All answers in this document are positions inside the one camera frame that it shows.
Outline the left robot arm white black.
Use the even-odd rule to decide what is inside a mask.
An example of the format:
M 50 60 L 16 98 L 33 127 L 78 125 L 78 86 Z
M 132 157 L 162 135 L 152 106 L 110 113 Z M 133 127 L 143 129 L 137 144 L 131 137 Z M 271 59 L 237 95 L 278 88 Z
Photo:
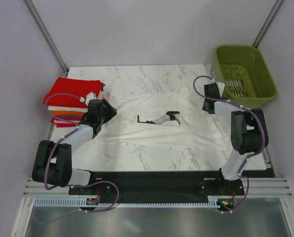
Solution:
M 43 183 L 47 190 L 54 187 L 80 186 L 86 194 L 97 189 L 97 182 L 90 178 L 90 171 L 72 168 L 72 154 L 101 131 L 102 125 L 117 114 L 106 99 L 89 101 L 87 112 L 76 128 L 61 138 L 39 143 L 32 179 Z

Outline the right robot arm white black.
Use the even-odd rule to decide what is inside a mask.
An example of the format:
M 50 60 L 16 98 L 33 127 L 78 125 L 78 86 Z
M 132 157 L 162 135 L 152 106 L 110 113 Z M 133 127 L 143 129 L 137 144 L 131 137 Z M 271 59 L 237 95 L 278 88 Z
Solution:
M 215 181 L 216 191 L 224 195 L 232 190 L 232 181 L 241 177 L 248 159 L 262 153 L 268 145 L 264 113 L 262 109 L 237 107 L 222 100 L 216 83 L 204 85 L 204 97 L 204 111 L 230 122 L 231 153 L 221 168 L 223 177 Z

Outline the white t shirt robot print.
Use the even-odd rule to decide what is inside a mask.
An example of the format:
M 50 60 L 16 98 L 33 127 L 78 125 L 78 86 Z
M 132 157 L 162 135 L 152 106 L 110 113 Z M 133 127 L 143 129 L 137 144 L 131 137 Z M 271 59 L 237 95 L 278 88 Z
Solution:
M 107 94 L 117 115 L 103 125 L 102 142 L 152 147 L 228 150 L 230 122 L 202 110 L 204 99 L 187 87 L 178 92 Z

